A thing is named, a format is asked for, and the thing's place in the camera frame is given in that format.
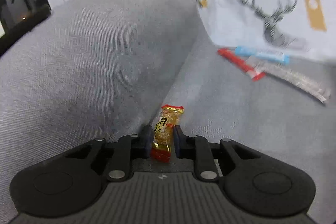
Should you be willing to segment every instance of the white wall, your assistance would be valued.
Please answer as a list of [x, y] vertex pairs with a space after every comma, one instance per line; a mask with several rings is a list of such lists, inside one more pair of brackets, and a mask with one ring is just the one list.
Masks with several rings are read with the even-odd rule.
[[5, 31], [2, 28], [1, 22], [0, 22], [0, 37], [5, 33]]

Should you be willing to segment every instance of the metal pin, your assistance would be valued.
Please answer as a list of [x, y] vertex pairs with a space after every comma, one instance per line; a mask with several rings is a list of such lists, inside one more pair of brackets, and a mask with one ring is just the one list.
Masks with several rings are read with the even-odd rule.
[[121, 179], [125, 176], [125, 172], [121, 170], [113, 170], [109, 172], [109, 177], [112, 179]]
[[211, 179], [217, 178], [217, 174], [215, 172], [212, 172], [212, 171], [203, 171], [201, 173], [201, 177], [203, 179], [211, 180]]

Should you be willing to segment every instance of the wrapped candy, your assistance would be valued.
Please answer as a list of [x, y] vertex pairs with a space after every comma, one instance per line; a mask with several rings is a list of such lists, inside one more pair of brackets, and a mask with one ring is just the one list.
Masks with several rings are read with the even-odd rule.
[[152, 143], [151, 157], [162, 162], [169, 162], [173, 140], [173, 127], [178, 124], [183, 114], [183, 106], [164, 105], [156, 126]]

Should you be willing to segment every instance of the ribbed plastic surface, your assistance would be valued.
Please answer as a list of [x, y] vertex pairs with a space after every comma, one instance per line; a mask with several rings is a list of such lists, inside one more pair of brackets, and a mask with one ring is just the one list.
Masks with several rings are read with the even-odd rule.
[[314, 223], [306, 215], [264, 219], [233, 206], [214, 183], [196, 180], [191, 172], [135, 172], [121, 183], [110, 183], [100, 199], [86, 210], [57, 219], [25, 214], [12, 224], [264, 224]]

